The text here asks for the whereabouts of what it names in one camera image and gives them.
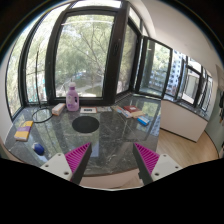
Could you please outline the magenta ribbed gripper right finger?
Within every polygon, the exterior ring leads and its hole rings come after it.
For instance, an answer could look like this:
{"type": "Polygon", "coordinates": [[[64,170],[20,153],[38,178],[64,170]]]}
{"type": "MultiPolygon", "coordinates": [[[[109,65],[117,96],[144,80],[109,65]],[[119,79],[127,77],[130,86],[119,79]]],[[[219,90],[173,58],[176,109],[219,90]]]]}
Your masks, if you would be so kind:
{"type": "Polygon", "coordinates": [[[133,154],[139,168],[139,178],[144,185],[182,169],[168,154],[159,155],[139,143],[133,144],[133,154]]]}

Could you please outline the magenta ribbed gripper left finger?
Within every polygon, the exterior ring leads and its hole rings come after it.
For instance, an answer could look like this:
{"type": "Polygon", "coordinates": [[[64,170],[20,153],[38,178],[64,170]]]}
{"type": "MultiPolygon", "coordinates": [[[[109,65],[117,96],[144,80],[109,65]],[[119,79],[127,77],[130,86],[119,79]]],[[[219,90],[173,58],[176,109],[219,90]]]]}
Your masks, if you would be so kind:
{"type": "Polygon", "coordinates": [[[41,169],[79,185],[91,153],[92,146],[88,142],[66,154],[55,154],[41,169]]]}

